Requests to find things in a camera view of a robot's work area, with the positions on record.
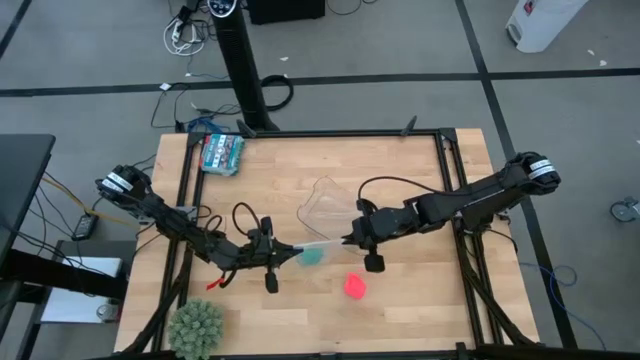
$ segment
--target black metal frame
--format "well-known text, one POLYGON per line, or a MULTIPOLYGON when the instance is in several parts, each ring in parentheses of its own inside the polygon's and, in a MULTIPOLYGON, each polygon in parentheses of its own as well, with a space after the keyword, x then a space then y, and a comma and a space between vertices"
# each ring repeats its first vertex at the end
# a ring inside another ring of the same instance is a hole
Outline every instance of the black metal frame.
MULTIPOLYGON (((256 139, 274 139, 274 138, 318 138, 318 137, 377 137, 377 136, 394 136, 399 137, 401 135, 401 129, 388 129, 388 130, 345 130, 345 131, 335 131, 335 130, 319 130, 319 131, 265 131, 259 132, 256 134, 256 139)), ((231 133, 231 135, 241 135, 241 133, 231 133)), ((187 151, 185 153, 185 160, 182 168, 182 176, 180 178, 180 190, 178 192, 178 204, 184 205, 184 200, 186 197, 186 189, 189 184, 189 173, 191 169, 191 164, 194 161, 194 151, 193 147, 196 143, 201 141, 204 138, 205 134, 203 133, 190 133, 187 138, 187 151)), ((456 169, 456 175, 459 181, 459 185, 466 184, 466 176, 464 172, 464 164, 462 162, 462 158, 460 155, 460 149, 458 147, 457 137, 455 129, 452 128, 441 128, 441 129, 414 129, 411 130, 410 136, 433 136, 435 141, 436 153, 438 156, 438 164, 440 167, 440 171, 442 174, 442 179, 444 183, 445 190, 451 191, 453 190, 453 183, 451 180, 451 174, 449 173, 449 162, 447 160, 445 147, 445 140, 450 144, 450 150, 453 154, 453 163, 456 169)), ((204 186, 204 178, 205 172, 198 169, 196 184, 193 196, 193 206, 199 206, 202 199, 202 191, 204 186)), ((454 224, 454 237, 456 239, 456 248, 458 252, 459 259, 462 256, 468 256, 466 253, 466 249, 463 247, 464 238, 463 232, 457 228, 457 225, 454 224)), ((484 256, 481 247, 481 239, 479 236, 474 238, 474 251, 477 254, 477 265, 478 271, 481 277, 481 281, 483 285, 491 290, 491 284, 489 282, 488 270, 486 267, 486 262, 484 261, 484 256)), ((173 269, 175 260, 177 258, 177 246, 170 246, 167 252, 167 264, 165 266, 165 273, 163 277, 163 290, 166 288, 164 284, 168 284, 167 287, 171 286, 171 281, 173 279, 173 269)), ((188 249, 184 253, 183 261, 191 263, 193 259, 193 253, 188 249)), ((187 281, 180 292, 178 298, 178 306, 183 306, 186 303, 187 295, 188 295, 188 283, 189 283, 190 272, 187 274, 187 281)), ((482 334, 482 325, 478 312, 477 301, 475 297, 475 291, 473 290, 471 284, 463 277, 463 283, 465 287, 465 299, 467 303, 467 309, 469 311, 469 321, 473 334, 473 339, 476 347, 485 344, 484 337, 482 334)), ((160 299, 162 299, 166 294, 166 290, 162 292, 160 299)), ((502 344, 502 334, 500 328, 497 324, 497 321, 493 317, 491 313, 489 313, 491 332, 493 335, 494 341, 498 339, 496 344, 502 344)), ((162 344, 162 336, 164 333, 164 322, 156 332, 156 335, 153 338, 152 351, 160 351, 162 344)), ((370 352, 370 353, 341 353, 339 354, 340 359, 459 359, 461 355, 466 354, 466 349, 464 344, 458 343, 456 345, 456 350, 443 350, 443 351, 407 351, 407 352, 370 352)), ((332 358, 333 355, 320 355, 320 354, 287 354, 287 355, 238 355, 238 356, 224 356, 225 359, 309 359, 309 358, 332 358)), ((218 359, 222 357, 212 356, 211 359, 218 359)))

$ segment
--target wooden tabletop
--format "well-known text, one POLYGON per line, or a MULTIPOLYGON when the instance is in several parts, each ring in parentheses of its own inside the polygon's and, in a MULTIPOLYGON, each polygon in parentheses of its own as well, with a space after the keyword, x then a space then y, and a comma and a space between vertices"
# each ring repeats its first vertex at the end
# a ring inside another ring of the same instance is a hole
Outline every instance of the wooden tabletop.
MULTIPOLYGON (((492 174, 481 130, 457 133, 468 181, 492 174)), ((185 150, 186 135, 164 135, 160 141, 152 186, 169 205, 177 197, 185 150)), ((187 204, 193 198, 197 162, 193 165, 187 204)), ((455 172, 451 173, 457 184, 455 172)), ((281 242, 307 243, 323 240, 297 216, 314 185, 341 194, 342 203, 355 207, 358 186, 380 175, 405 177, 444 190, 433 137, 254 139, 246 143, 237 176, 205 177, 202 204, 225 217, 221 229, 239 245, 248 241, 231 223, 231 210, 239 201, 251 205, 258 217, 271 216, 274 235, 281 242)), ((399 207, 403 199, 421 193, 419 188, 392 181, 373 182, 364 190, 364 196, 378 206, 399 207)), ((348 215, 351 210, 345 206, 344 211, 348 215)), ((243 211, 238 223, 244 229, 254 226, 243 211)), ((342 226, 311 225, 319 226, 316 230, 328 237, 342 226)), ((494 221, 493 228, 509 234, 505 223, 494 221)), ((145 232, 139 246, 155 235, 155 231, 145 232)), ((496 300, 526 336, 537 340, 513 245, 493 233, 483 239, 496 300)), ((116 350, 131 343, 153 313, 167 248, 168 241, 158 239, 136 256, 116 350)), ((473 348, 451 226, 385 243, 380 252, 386 262, 381 274, 364 272, 362 255, 342 247, 326 253, 319 265, 305 267, 292 259, 277 270, 278 294, 266 292, 264 269, 239 271, 226 289, 206 291, 206 284, 221 272, 194 259, 189 295, 225 308, 225 338, 215 354, 443 350, 453 349, 456 342, 473 348), (349 272, 360 273, 367 284, 362 300, 344 294, 349 272)), ((181 258, 179 254, 176 269, 181 258)), ((490 340, 486 311, 479 298, 478 303, 485 339, 490 340)))

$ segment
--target floor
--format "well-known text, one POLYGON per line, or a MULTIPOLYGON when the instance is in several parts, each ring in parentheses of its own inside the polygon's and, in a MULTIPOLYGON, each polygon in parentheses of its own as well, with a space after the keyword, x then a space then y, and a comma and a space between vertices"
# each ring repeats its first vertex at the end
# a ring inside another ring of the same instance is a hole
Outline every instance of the floor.
MULTIPOLYGON (((356 3, 330 1, 338 11, 356 3)), ((175 14, 183 1, 169 3, 175 14)), ((262 76, 304 80, 291 104, 271 115, 282 129, 401 128, 417 115, 423 128, 483 129, 496 168, 511 144, 516 151, 549 156, 563 183, 552 196, 533 199, 533 206, 553 264, 579 274, 577 285, 563 289, 564 301, 597 329, 608 349, 640 352, 640 225, 617 223, 608 212, 612 202, 638 195, 640 2, 591 0, 545 52, 529 55, 505 36, 515 4, 380 0, 349 16, 327 12, 318 20, 248 29, 262 76), (607 65, 600 66, 601 60, 607 65), (392 76, 367 76, 382 74, 392 76), (343 78, 320 84, 319 77, 329 76, 343 78)), ((149 126, 159 95, 155 84, 209 80, 185 78, 187 59, 164 49, 160 33, 170 18, 166 1, 0 1, 0 36, 8 34, 0 43, 0 132, 54 134, 48 171, 92 203, 94 179, 117 164, 147 158, 159 136, 171 130, 149 126), (24 15, 17 27, 11 25, 16 14, 24 15)), ((225 75, 215 43, 194 57, 190 71, 225 75)), ((234 101, 232 90, 207 87, 185 94, 179 119, 195 116, 190 103, 215 108, 234 101)), ((157 124, 171 124, 176 95, 161 103, 157 124)), ((267 102, 282 96, 282 88, 266 91, 267 102)), ((218 121, 235 127, 234 117, 218 121)), ((43 189, 74 226, 81 211, 54 189, 43 189)), ((107 204, 99 210, 126 218, 107 204)), ((46 204, 45 213, 61 224, 46 204)), ((512 211, 523 262, 535 262, 534 220, 520 208, 512 211)), ((42 235, 34 216, 22 229, 42 235)), ((133 235, 128 227, 101 222, 95 236, 133 235)), ((64 238, 49 227, 49 242, 64 238)), ((16 247, 33 251, 22 243, 16 247)), ((523 267, 523 276, 542 341, 560 346, 538 271, 523 267)), ((2 359, 15 358, 30 313, 30 306, 19 305, 0 344, 2 359)), ((601 347, 578 320, 571 325, 581 348, 601 347)), ((32 359, 105 356, 115 331, 115 325, 47 325, 32 359)))

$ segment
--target clear plastic container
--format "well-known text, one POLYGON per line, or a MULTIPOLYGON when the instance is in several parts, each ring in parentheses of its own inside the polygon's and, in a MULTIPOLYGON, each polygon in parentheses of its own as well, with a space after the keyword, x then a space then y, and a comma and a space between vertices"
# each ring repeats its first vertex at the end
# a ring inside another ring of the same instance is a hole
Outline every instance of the clear plastic container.
POLYGON ((300 266, 314 266, 330 262, 336 256, 352 253, 365 255, 353 245, 342 245, 342 237, 352 232, 351 221, 362 214, 356 208, 356 196, 340 187, 329 177, 318 179, 313 193, 298 208, 298 220, 318 241, 297 244, 304 252, 296 256, 300 266))

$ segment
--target white container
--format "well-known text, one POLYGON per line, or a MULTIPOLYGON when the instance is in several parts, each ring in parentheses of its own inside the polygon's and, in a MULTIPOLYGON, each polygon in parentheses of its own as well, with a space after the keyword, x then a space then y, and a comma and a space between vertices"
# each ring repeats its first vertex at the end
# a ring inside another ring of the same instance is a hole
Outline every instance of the white container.
POLYGON ((520 0, 507 33, 523 53, 541 52, 589 0, 520 0))

